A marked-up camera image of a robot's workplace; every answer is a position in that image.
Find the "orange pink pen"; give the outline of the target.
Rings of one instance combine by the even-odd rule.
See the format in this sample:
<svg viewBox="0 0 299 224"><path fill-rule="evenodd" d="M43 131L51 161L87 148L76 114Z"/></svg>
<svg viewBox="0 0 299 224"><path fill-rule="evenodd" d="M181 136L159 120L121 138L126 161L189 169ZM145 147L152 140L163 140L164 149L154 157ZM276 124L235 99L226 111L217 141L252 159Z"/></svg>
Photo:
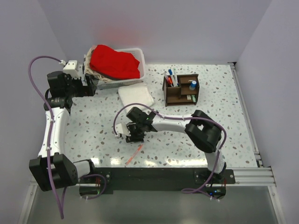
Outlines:
<svg viewBox="0 0 299 224"><path fill-rule="evenodd" d="M126 166L129 165L129 163L134 159L134 157L140 152L142 149L143 145L140 145L138 149L133 153L133 155L128 159L128 161L125 163Z"/></svg>

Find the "brown wooden desk organizer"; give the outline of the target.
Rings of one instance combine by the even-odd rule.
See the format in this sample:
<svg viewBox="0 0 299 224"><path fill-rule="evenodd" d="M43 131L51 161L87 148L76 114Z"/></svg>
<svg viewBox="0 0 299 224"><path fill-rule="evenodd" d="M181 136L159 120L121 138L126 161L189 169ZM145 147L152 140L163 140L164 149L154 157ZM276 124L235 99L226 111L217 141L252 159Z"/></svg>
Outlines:
<svg viewBox="0 0 299 224"><path fill-rule="evenodd" d="M164 78L162 90L164 92L165 106L175 105L196 105L199 99L199 78L198 74L177 75L178 86L169 86ZM192 80L197 81L196 89L191 91L189 86ZM196 103L187 100L187 95L195 95Z"/></svg>

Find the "green transparent clip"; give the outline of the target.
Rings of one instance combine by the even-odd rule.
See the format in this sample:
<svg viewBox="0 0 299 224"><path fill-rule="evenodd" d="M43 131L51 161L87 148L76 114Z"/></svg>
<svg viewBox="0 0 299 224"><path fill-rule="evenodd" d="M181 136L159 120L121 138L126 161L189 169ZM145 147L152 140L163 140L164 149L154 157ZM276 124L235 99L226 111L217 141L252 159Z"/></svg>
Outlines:
<svg viewBox="0 0 299 224"><path fill-rule="evenodd" d="M192 101L194 102L194 103L196 103L196 97L195 97L195 95L191 95L191 98L192 98Z"/></svg>

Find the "blue capped white marker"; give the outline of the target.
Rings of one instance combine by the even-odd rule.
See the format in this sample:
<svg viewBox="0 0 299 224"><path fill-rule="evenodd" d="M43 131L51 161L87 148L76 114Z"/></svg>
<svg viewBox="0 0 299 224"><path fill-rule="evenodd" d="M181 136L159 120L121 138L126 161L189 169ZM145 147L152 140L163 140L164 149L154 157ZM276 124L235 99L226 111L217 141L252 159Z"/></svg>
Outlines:
<svg viewBox="0 0 299 224"><path fill-rule="evenodd" d="M169 73L169 75L170 75L171 84L172 84L173 87L175 87L175 86L176 86L176 82L175 82L175 79L174 79L172 70L171 70L171 69L168 69L168 73Z"/></svg>

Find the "blue cylindrical stamp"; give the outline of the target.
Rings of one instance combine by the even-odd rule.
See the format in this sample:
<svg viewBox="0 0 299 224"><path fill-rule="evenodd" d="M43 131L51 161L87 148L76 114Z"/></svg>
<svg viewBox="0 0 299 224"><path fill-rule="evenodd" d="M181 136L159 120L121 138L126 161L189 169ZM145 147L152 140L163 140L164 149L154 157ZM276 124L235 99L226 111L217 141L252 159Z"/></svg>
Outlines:
<svg viewBox="0 0 299 224"><path fill-rule="evenodd" d="M196 89L197 86L197 81L196 80L192 80L189 86L189 90L193 91Z"/></svg>

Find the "red clear pen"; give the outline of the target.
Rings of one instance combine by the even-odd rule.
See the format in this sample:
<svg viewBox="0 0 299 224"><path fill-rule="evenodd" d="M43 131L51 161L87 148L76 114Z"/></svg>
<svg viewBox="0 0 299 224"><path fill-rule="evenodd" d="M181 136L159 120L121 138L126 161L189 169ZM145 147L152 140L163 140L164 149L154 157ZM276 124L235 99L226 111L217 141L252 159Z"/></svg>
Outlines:
<svg viewBox="0 0 299 224"><path fill-rule="evenodd" d="M165 78L167 84L171 87L172 86L172 79L168 76L168 73L166 71L163 73L163 75L164 75L164 78Z"/></svg>

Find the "green capped white marker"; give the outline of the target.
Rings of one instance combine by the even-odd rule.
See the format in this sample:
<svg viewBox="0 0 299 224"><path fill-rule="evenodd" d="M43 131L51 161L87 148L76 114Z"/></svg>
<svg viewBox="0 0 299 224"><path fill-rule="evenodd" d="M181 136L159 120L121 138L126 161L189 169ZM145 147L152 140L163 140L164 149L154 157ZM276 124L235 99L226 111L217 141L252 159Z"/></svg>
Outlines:
<svg viewBox="0 0 299 224"><path fill-rule="evenodd" d="M175 82L176 82L176 86L178 86L178 78L177 78L177 74L176 74L176 69L175 68L173 69L173 75L174 75L174 79L175 79Z"/></svg>

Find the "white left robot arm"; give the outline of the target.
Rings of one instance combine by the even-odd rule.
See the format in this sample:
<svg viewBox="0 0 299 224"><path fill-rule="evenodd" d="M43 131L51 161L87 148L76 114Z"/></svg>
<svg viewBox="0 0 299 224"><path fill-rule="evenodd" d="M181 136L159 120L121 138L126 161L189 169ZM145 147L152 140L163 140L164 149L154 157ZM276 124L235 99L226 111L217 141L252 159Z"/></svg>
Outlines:
<svg viewBox="0 0 299 224"><path fill-rule="evenodd" d="M84 79L55 71L47 75L49 88L45 93L44 104L46 129L41 150L36 159L29 162L29 170L42 191L76 185L81 178L86 183L96 180L97 172L90 159L70 161L65 155L66 128L71 114L73 98L94 96L96 85L92 76Z"/></svg>

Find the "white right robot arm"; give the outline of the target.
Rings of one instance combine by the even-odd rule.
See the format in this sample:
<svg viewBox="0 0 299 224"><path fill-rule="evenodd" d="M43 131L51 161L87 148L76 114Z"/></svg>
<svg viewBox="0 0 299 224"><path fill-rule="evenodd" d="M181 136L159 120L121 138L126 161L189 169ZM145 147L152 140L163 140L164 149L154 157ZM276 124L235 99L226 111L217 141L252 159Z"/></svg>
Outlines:
<svg viewBox="0 0 299 224"><path fill-rule="evenodd" d="M127 124L129 136L127 142L142 142L145 133L148 132L177 132L188 135L197 149L205 153L208 178L213 183L219 183L224 179L225 161L221 158L221 148L224 145L227 134L225 129L201 110L194 113L177 116L162 115L151 111L149 114L138 107L133 107L127 113L131 120Z"/></svg>

